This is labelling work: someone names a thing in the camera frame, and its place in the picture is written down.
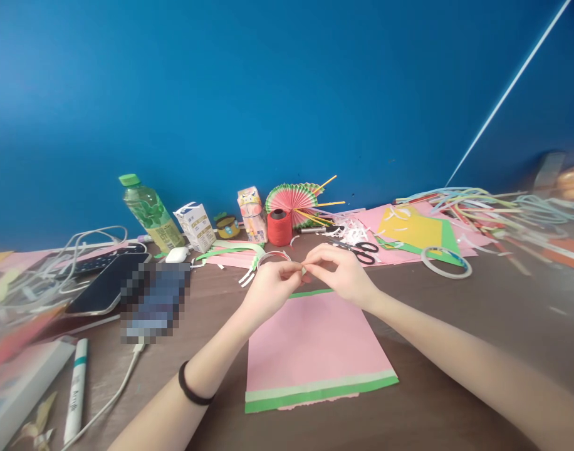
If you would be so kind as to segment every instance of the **bottle label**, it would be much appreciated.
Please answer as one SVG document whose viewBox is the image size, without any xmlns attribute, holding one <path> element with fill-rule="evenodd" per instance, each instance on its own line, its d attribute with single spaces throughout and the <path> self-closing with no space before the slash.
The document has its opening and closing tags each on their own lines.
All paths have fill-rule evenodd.
<svg viewBox="0 0 574 451">
<path fill-rule="evenodd" d="M 156 196 L 153 205 L 140 199 L 127 202 L 127 205 L 162 252 L 168 253 L 175 247 L 185 245 L 184 238 L 159 196 Z"/>
<path fill-rule="evenodd" d="M 179 234 L 174 221 L 168 216 L 168 222 L 162 227 L 156 229 L 145 229 L 151 236 L 151 239 L 159 246 L 160 250 L 164 253 L 170 252 L 175 247 L 185 245 L 185 240 Z"/>
</svg>

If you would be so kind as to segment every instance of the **scissors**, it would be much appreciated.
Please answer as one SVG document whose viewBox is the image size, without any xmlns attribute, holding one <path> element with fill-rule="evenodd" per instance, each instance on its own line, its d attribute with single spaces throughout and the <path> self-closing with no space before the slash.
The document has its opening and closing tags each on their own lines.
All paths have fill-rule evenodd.
<svg viewBox="0 0 574 451">
<path fill-rule="evenodd" d="M 365 241 L 356 243 L 355 246 L 342 243 L 341 241 L 337 241 L 334 238 L 329 238 L 329 241 L 338 245 L 339 247 L 348 249 L 348 251 L 352 251 L 354 254 L 356 254 L 358 261 L 364 264 L 373 264 L 375 262 L 375 259 L 368 255 L 367 252 L 377 253 L 379 251 L 379 247 L 376 244 Z"/>
</svg>

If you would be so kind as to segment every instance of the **paper fan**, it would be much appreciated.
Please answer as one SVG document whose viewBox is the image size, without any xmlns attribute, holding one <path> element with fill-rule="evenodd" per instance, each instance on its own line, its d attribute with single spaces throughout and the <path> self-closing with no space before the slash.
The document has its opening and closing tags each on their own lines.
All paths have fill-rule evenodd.
<svg viewBox="0 0 574 451">
<path fill-rule="evenodd" d="M 310 207 L 318 205 L 317 194 L 323 192 L 320 189 L 316 193 L 313 191 L 320 186 L 316 184 L 283 184 L 274 188 L 266 198 L 266 212 L 281 209 L 291 212 L 291 226 L 296 229 L 311 225 L 312 221 L 295 211 L 302 210 L 309 215 L 318 215 L 317 212 L 308 210 Z"/>
</svg>

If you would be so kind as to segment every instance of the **black scissors handle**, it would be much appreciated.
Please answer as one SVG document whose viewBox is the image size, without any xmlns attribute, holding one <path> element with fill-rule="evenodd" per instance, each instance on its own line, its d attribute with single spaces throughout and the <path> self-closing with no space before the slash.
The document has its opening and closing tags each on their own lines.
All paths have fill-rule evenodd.
<svg viewBox="0 0 574 451">
<path fill-rule="evenodd" d="M 375 263 L 375 259 L 373 257 L 371 257 L 370 255 L 368 255 L 367 253 L 363 252 L 363 251 L 358 251 L 354 248 L 350 249 L 354 254 L 356 254 L 356 258 L 358 259 L 358 261 L 362 264 L 373 264 Z"/>
<path fill-rule="evenodd" d="M 356 243 L 355 247 L 357 247 L 358 249 L 360 249 L 363 252 L 372 252 L 374 254 L 376 254 L 379 251 L 379 246 L 377 246 L 376 244 L 373 244 L 373 243 L 366 242 L 366 241 Z"/>
</svg>

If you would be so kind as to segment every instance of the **red thread spool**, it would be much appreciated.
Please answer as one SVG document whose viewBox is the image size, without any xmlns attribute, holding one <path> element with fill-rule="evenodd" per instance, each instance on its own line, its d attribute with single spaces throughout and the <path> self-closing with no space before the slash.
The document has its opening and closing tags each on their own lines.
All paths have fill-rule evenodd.
<svg viewBox="0 0 574 451">
<path fill-rule="evenodd" d="M 291 212 L 273 210 L 268 216 L 268 241 L 275 246 L 288 246 L 293 238 Z"/>
</svg>

